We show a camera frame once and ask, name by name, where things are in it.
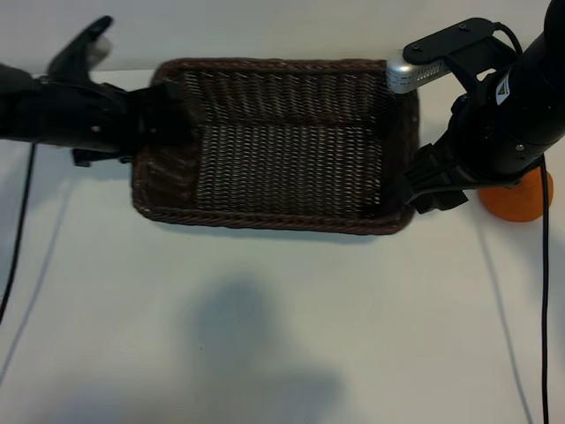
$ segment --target black bracket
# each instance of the black bracket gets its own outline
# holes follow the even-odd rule
[[[498,29],[487,19],[467,19],[409,44],[403,58],[410,64],[443,60],[467,93],[471,93],[480,82],[477,75],[489,69],[499,71],[517,59],[513,49],[493,37]]]
[[[93,162],[108,161],[117,159],[120,163],[131,163],[132,155],[122,153],[97,152],[94,150],[84,150],[82,148],[74,148],[71,151],[72,161],[75,166],[90,168]]]

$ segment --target white surface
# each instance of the white surface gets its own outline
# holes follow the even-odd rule
[[[3,0],[0,59],[42,72],[83,27],[116,24],[100,69],[152,69],[174,57],[389,57],[472,18],[501,20],[524,45],[549,0]]]
[[[133,89],[150,73],[97,77]],[[460,92],[451,77],[421,91],[424,143]],[[563,422],[565,142],[547,161]],[[516,424],[524,402],[539,423],[540,224],[499,221],[474,195],[383,238],[158,224],[131,207],[128,166],[41,147],[0,327],[2,423]]]

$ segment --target white label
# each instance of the white label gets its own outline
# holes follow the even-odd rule
[[[496,88],[496,104],[500,106],[502,102],[508,99],[509,95],[510,95],[509,75],[506,74],[506,76],[502,79],[502,81],[499,83],[498,87]]]

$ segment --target silver metal part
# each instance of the silver metal part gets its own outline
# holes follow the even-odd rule
[[[403,95],[450,72],[442,60],[424,65],[409,64],[399,50],[396,57],[387,61],[387,84],[391,91]]]

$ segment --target robotic hand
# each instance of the robotic hand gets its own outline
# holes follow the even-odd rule
[[[463,190],[512,186],[539,166],[565,134],[565,0],[553,0],[544,32],[522,54],[502,24],[469,19],[413,42],[403,60],[388,63],[397,93],[452,71],[467,93],[453,104],[447,131],[421,148],[412,166],[388,186],[390,207],[413,203],[418,212],[450,209]],[[516,51],[493,37],[507,32]],[[477,75],[495,69],[483,81]]]
[[[38,79],[0,65],[0,138],[74,148],[78,166],[126,163],[140,146],[175,139],[167,133],[188,123],[172,84],[128,93],[90,80],[90,69],[109,53],[102,34],[111,24],[105,16],[88,26]]]

